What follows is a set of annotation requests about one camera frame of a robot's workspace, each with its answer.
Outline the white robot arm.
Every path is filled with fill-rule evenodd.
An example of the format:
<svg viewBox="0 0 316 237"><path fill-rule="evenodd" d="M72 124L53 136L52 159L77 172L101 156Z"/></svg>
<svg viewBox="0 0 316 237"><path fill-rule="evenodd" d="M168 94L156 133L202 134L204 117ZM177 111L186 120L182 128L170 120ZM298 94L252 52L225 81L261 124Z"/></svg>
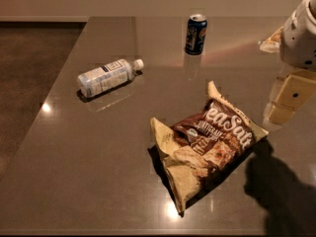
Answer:
<svg viewBox="0 0 316 237"><path fill-rule="evenodd" d="M316 92L316 0L302 0L260 50L278 53L281 61L263 119L266 129L276 130Z"/></svg>

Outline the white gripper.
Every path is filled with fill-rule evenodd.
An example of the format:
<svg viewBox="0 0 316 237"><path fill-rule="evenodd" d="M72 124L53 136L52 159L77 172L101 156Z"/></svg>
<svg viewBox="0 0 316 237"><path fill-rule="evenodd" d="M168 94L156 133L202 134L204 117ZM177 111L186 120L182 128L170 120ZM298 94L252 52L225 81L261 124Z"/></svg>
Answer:
<svg viewBox="0 0 316 237"><path fill-rule="evenodd" d="M279 52L279 47L284 63L316 70L316 0L302 0L283 27L260 44L267 53ZM306 69L275 80L263 125L284 125L316 93L316 73Z"/></svg>

